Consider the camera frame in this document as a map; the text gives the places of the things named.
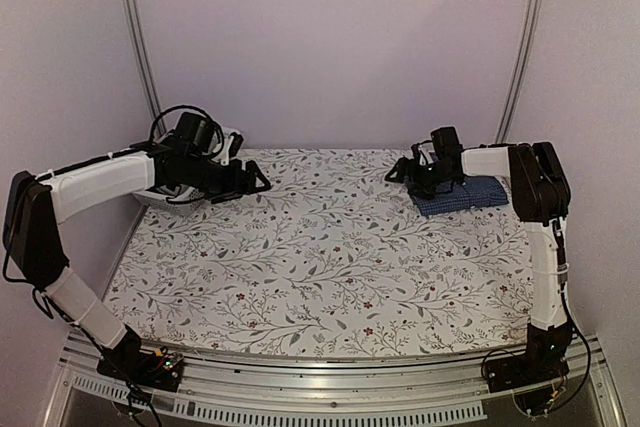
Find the blue plaid long sleeve shirt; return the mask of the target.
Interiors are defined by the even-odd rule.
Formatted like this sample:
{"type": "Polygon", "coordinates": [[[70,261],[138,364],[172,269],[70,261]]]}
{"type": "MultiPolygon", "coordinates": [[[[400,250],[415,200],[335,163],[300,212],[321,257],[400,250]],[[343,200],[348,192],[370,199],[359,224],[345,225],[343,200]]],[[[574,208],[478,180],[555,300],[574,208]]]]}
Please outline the blue plaid long sleeve shirt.
{"type": "Polygon", "coordinates": [[[409,196],[425,217],[509,204],[503,185],[497,178],[487,176],[467,177],[463,184],[440,184],[432,198],[420,197],[415,193],[409,196]]]}

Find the white plastic basket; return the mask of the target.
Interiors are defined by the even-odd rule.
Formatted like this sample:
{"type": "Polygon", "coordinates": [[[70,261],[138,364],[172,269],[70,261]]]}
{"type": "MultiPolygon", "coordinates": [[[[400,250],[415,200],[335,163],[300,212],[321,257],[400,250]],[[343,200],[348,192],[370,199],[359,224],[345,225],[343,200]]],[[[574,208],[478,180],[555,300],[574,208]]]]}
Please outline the white plastic basket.
{"type": "MultiPolygon", "coordinates": [[[[228,135],[233,131],[241,132],[225,126],[223,126],[221,130],[222,137],[219,137],[217,133],[212,135],[209,150],[218,152],[218,154],[212,157],[210,162],[225,167],[235,158],[231,158],[228,153],[228,135]]],[[[173,187],[163,185],[150,188],[145,191],[135,192],[133,196],[142,205],[160,208],[169,212],[179,213],[180,215],[187,215],[201,202],[211,201],[214,195],[205,193],[194,186],[178,184],[173,187]]]]}

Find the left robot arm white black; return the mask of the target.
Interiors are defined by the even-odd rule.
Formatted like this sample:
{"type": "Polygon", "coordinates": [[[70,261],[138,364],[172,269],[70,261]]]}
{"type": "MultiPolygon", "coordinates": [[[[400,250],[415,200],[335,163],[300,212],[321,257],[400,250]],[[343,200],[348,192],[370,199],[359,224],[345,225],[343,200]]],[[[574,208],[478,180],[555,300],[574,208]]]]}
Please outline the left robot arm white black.
{"type": "Polygon", "coordinates": [[[189,187],[213,204],[270,190],[253,161],[236,155],[237,132],[223,128],[203,109],[178,105],[176,126],[157,139],[95,157],[39,176],[14,175],[4,219],[5,265],[20,271],[16,283],[52,304],[100,348],[110,350],[111,366],[128,381],[148,373],[140,339],[71,269],[60,225],[78,213],[116,198],[150,189],[189,187]]]}

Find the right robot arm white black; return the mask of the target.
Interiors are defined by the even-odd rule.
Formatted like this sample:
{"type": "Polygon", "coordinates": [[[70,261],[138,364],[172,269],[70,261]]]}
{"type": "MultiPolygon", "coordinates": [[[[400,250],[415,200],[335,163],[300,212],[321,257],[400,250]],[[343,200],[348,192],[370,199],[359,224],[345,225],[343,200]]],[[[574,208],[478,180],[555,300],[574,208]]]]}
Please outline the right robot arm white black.
{"type": "Polygon", "coordinates": [[[549,142],[493,144],[465,148],[453,126],[431,132],[423,151],[402,157],[385,175],[402,183],[408,193],[435,200],[476,177],[501,177],[509,183],[511,205],[528,237],[533,270],[533,304],[527,327],[527,347],[517,362],[517,374],[537,383],[556,364],[553,350],[571,342],[574,324],[567,306],[568,262],[565,225],[571,192],[549,142]]]}

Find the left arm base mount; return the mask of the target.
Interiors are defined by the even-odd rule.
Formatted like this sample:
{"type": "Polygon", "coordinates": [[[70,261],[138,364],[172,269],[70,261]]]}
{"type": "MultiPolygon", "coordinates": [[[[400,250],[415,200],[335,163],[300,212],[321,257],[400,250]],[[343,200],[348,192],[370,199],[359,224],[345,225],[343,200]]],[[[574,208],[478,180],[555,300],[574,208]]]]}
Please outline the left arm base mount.
{"type": "Polygon", "coordinates": [[[105,349],[97,372],[140,387],[177,392],[184,372],[184,356],[160,347],[153,352],[128,346],[105,349]]]}

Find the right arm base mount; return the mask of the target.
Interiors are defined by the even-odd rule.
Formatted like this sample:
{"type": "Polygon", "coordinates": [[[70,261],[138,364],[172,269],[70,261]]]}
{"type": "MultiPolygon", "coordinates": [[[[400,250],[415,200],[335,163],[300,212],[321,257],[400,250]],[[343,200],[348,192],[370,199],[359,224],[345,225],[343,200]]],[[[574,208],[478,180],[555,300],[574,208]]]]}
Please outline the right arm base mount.
{"type": "Polygon", "coordinates": [[[497,393],[566,377],[569,366],[563,357],[534,362],[525,353],[494,349],[482,359],[480,372],[489,391],[497,393]]]}

